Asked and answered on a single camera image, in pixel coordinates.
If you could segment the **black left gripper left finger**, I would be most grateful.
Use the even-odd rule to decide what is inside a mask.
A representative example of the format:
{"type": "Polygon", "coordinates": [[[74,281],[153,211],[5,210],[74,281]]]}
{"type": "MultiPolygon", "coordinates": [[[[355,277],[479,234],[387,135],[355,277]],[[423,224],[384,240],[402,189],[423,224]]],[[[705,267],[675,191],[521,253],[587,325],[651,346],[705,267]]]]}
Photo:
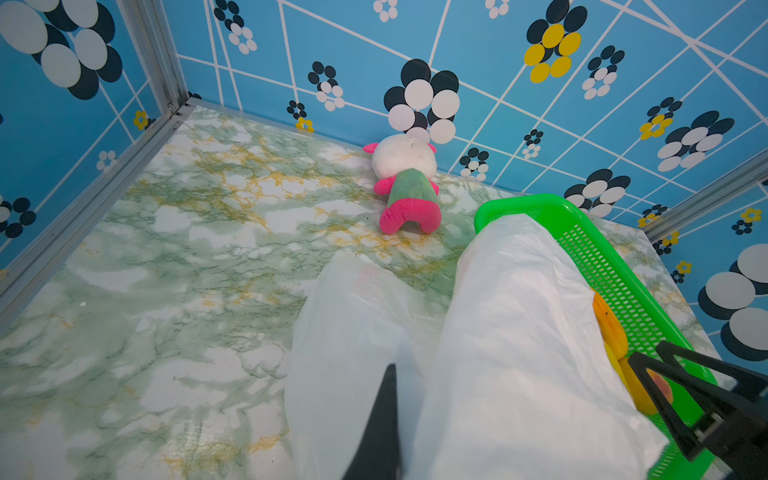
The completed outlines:
{"type": "Polygon", "coordinates": [[[343,480],[396,480],[401,475],[397,370],[389,364],[343,480]]]}

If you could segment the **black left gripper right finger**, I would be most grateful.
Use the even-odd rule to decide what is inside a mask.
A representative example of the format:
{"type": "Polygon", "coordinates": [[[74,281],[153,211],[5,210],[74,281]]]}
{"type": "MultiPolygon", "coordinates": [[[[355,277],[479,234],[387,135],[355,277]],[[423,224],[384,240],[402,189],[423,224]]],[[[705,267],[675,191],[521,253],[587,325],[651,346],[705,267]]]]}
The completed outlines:
{"type": "Polygon", "coordinates": [[[656,352],[659,359],[631,354],[629,366],[685,458],[693,461],[708,451],[728,467],[727,479],[765,479],[767,377],[667,341],[656,352]],[[672,383],[703,411],[692,424],[672,406],[672,383]]]}

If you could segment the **long yellow fruit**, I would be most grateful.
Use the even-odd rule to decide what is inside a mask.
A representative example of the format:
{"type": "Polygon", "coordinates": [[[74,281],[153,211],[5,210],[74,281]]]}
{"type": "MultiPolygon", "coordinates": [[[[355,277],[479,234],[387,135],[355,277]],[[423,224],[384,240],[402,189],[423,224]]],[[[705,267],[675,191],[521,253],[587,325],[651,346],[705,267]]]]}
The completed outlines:
{"type": "Polygon", "coordinates": [[[626,379],[626,377],[624,375],[623,369],[622,369],[622,367],[621,367],[617,357],[615,356],[613,350],[609,347],[609,345],[606,342],[603,342],[603,345],[604,345],[604,348],[605,348],[605,351],[606,351],[606,355],[607,355],[607,357],[609,359],[609,362],[610,362],[612,368],[617,373],[617,375],[619,376],[619,379],[621,380],[623,386],[625,387],[625,389],[629,393],[630,397],[632,398],[632,400],[633,400],[633,402],[634,402],[634,404],[636,406],[636,409],[639,410],[640,407],[637,404],[637,401],[635,399],[635,395],[634,395],[633,391],[630,388],[630,385],[629,385],[629,383],[628,383],[628,381],[627,381],[627,379],[626,379]]]}

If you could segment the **white plastic bag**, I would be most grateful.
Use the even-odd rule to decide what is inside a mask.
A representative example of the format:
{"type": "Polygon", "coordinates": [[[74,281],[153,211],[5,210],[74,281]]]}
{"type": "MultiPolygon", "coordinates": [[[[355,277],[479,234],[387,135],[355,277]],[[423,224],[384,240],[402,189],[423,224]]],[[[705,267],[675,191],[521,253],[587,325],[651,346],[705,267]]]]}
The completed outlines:
{"type": "Polygon", "coordinates": [[[342,479],[394,363],[399,479],[645,478],[667,441],[612,368],[593,299],[524,214],[473,239],[445,313],[336,255],[294,325],[284,407],[298,477],[342,479]]]}

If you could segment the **green plastic mesh basket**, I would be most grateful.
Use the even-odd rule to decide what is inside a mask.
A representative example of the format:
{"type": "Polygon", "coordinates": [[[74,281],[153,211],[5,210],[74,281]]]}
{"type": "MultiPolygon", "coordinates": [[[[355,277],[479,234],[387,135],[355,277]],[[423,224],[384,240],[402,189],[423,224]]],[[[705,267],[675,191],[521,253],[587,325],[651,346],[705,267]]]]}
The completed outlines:
{"type": "MultiPolygon", "coordinates": [[[[491,200],[481,205],[474,217],[475,232],[494,220],[514,214],[526,214],[544,227],[568,253],[593,287],[617,315],[628,336],[630,353],[644,353],[656,359],[655,351],[662,340],[693,350],[690,342],[674,324],[650,291],[620,257],[616,249],[574,204],[553,194],[491,200]]],[[[684,388],[672,383],[676,413],[692,424],[703,413],[684,388]]],[[[670,440],[659,461],[648,473],[648,479],[704,479],[714,456],[708,451],[688,461],[672,439],[662,418],[649,417],[670,440]]]]}

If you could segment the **pink white plush toy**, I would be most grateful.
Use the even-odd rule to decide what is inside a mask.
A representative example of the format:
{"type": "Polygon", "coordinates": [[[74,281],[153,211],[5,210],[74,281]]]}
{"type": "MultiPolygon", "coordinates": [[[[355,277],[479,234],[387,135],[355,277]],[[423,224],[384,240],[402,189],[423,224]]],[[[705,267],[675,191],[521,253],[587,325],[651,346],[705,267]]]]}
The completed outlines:
{"type": "Polygon", "coordinates": [[[436,231],[442,221],[436,148],[426,141],[396,134],[363,147],[371,155],[377,181],[374,193],[387,198],[379,226],[386,235],[405,224],[418,225],[425,234],[436,231]]]}

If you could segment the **aluminium frame post right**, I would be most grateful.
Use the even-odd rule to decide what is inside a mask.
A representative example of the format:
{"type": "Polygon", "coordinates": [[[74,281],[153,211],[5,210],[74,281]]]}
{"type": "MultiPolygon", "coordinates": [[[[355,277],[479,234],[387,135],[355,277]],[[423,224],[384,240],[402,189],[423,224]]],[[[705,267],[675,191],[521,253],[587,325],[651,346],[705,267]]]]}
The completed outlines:
{"type": "Polygon", "coordinates": [[[767,150],[706,186],[700,192],[672,208],[643,231],[651,241],[666,237],[673,231],[698,220],[722,204],[741,195],[767,178],[767,150]]]}

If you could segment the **aluminium frame post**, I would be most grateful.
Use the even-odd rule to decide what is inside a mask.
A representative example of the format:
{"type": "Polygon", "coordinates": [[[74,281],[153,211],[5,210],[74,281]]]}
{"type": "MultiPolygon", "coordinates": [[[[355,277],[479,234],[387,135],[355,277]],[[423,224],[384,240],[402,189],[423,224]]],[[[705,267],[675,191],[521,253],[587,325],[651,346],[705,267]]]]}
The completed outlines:
{"type": "Polygon", "coordinates": [[[651,241],[666,237],[673,231],[698,220],[722,204],[741,195],[767,178],[767,150],[706,186],[700,192],[672,208],[643,231],[651,241]]]}
{"type": "Polygon", "coordinates": [[[1,5],[1,321],[169,136],[187,100],[158,1],[1,5]]]}

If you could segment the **aluminium frame post left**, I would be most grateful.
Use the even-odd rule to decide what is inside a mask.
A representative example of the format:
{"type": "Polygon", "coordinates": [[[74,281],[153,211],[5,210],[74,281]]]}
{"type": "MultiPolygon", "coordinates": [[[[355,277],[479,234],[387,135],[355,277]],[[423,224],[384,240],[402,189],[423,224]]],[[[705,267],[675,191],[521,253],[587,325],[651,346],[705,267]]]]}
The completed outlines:
{"type": "Polygon", "coordinates": [[[169,136],[187,100],[158,1],[1,5],[1,321],[169,136]]]}

